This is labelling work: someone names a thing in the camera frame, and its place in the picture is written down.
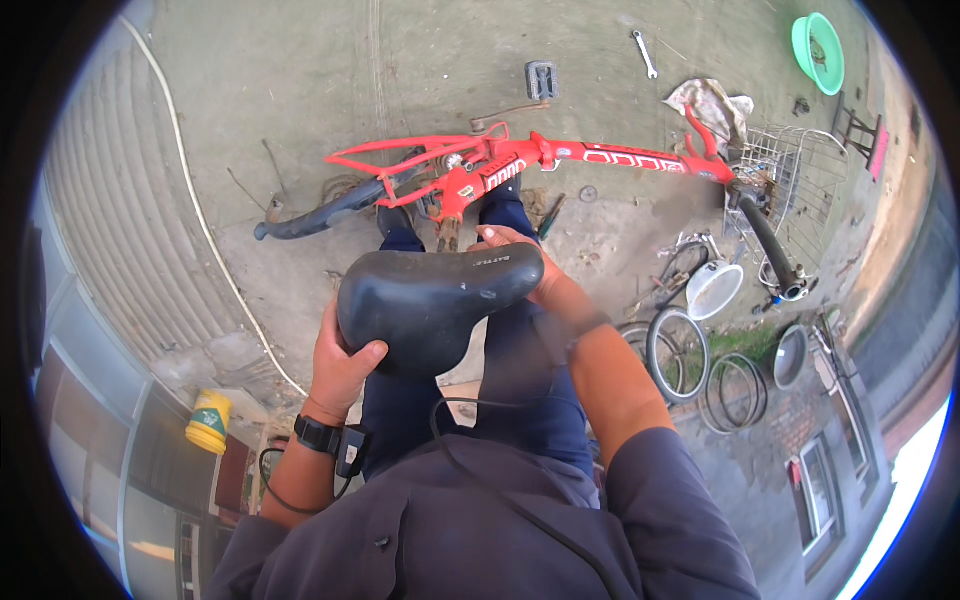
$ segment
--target shoe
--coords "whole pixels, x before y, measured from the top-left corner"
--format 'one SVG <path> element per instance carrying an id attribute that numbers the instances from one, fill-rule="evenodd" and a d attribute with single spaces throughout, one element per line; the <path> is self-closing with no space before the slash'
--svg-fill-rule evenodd
<path id="1" fill-rule="evenodd" d="M 397 208 L 378 206 L 376 208 L 376 226 L 380 229 L 383 239 L 387 239 L 387 235 L 393 229 L 413 229 L 414 222 L 405 206 L 398 206 Z"/>

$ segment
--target red bicycle frame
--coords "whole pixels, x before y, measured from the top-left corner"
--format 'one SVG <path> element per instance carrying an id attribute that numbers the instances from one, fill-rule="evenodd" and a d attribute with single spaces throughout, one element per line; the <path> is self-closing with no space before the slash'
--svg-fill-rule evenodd
<path id="1" fill-rule="evenodd" d="M 726 185 L 734 179 L 734 175 L 717 154 L 713 135 L 697 121 L 690 107 L 686 107 L 684 114 L 704 140 L 707 148 L 704 156 L 694 150 L 689 133 L 684 141 L 690 156 L 677 156 L 642 148 L 549 140 L 537 132 L 531 132 L 530 139 L 511 140 L 507 124 L 501 122 L 479 135 L 430 135 L 368 142 L 330 155 L 326 160 L 376 175 L 382 180 L 388 197 L 376 202 L 381 206 L 394 208 L 415 202 L 431 192 L 438 192 L 440 214 L 430 217 L 437 223 L 450 218 L 463 222 L 467 206 L 535 162 L 540 164 L 543 171 L 555 171 L 561 160 L 582 160 L 676 173 Z M 345 158 L 347 155 L 416 146 L 423 146 L 426 152 L 390 167 L 377 167 Z M 400 198 L 396 196 L 391 175 L 451 154 L 460 155 L 462 164 L 484 164 L 470 171 L 463 166 L 454 166 L 416 192 Z"/>

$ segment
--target person's left hand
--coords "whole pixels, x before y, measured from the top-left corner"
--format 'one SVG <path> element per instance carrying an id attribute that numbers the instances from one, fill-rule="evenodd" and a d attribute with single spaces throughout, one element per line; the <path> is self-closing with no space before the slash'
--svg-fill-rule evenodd
<path id="1" fill-rule="evenodd" d="M 313 349 L 313 383 L 310 397 L 303 404 L 305 415 L 330 425 L 343 427 L 350 407 L 360 397 L 367 375 L 387 355 L 387 343 L 370 342 L 352 356 L 337 322 L 337 299 L 327 305 L 320 324 L 320 336 Z"/>

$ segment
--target metal bowl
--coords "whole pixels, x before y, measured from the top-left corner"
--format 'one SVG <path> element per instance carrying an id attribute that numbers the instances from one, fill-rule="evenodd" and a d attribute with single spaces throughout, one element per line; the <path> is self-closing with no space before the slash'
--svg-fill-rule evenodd
<path id="1" fill-rule="evenodd" d="M 806 367 L 808 352 L 806 327 L 792 325 L 780 336 L 774 357 L 774 383 L 781 390 L 789 390 L 800 379 Z"/>

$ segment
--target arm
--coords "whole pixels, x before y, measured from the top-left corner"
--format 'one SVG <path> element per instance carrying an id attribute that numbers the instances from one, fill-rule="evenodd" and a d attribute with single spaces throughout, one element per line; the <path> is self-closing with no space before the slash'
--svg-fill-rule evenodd
<path id="1" fill-rule="evenodd" d="M 510 228 L 477 232 L 488 246 L 530 242 Z M 546 254 L 543 261 L 530 300 L 569 324 L 587 322 L 596 310 L 587 293 Z M 623 524 L 645 596 L 759 598 L 743 546 L 630 345 L 613 327 L 597 327 L 580 338 L 569 368 L 608 469 L 610 512 Z"/>
<path id="2" fill-rule="evenodd" d="M 343 427 L 364 379 L 386 355 L 386 344 L 370 342 L 348 356 L 337 324 L 337 301 L 331 302 L 324 311 L 313 351 L 310 396 L 300 413 L 326 425 Z M 274 467 L 270 488 L 291 506 L 319 511 L 333 501 L 333 470 L 332 456 L 300 445 L 295 437 Z M 237 525 L 224 558 L 204 589 L 204 598 L 250 598 L 264 565 L 289 530 L 310 517 L 288 511 L 265 494 L 260 516 L 245 517 Z"/>
<path id="3" fill-rule="evenodd" d="M 386 355 L 385 343 L 370 342 L 353 356 L 348 356 L 337 324 L 337 301 L 331 302 L 324 311 L 320 336 L 314 348 L 310 396 L 300 413 L 324 425 L 343 427 L 347 412 L 360 396 L 364 379 Z M 291 506 L 319 511 L 333 502 L 334 466 L 333 456 L 300 445 L 294 436 L 271 474 L 270 488 Z M 311 517 L 288 511 L 269 493 L 263 496 L 260 516 L 287 529 Z"/>
<path id="4" fill-rule="evenodd" d="M 505 227 L 481 226 L 477 232 L 483 236 L 486 247 L 533 243 Z M 571 325 L 590 319 L 596 308 L 587 293 L 546 253 L 543 262 L 543 279 L 530 300 Z M 653 379 L 613 327 L 597 327 L 580 338 L 570 356 L 570 376 L 600 443 L 606 467 L 610 467 L 617 450 L 637 433 L 653 427 L 674 429 Z"/>

